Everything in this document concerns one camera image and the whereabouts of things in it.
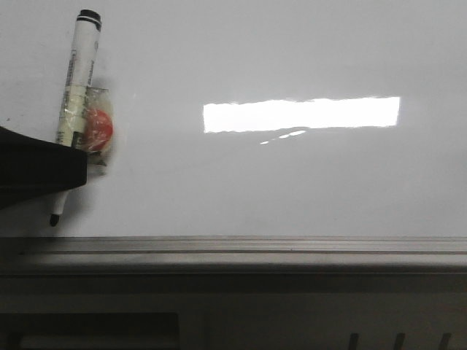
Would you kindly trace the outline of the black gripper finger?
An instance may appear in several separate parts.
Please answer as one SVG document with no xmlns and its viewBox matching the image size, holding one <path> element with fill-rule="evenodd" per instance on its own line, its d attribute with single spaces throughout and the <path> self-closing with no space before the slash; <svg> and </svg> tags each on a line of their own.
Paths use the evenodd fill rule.
<svg viewBox="0 0 467 350">
<path fill-rule="evenodd" d="M 1 208 L 83 186 L 87 164 L 82 150 L 1 128 Z"/>
</svg>

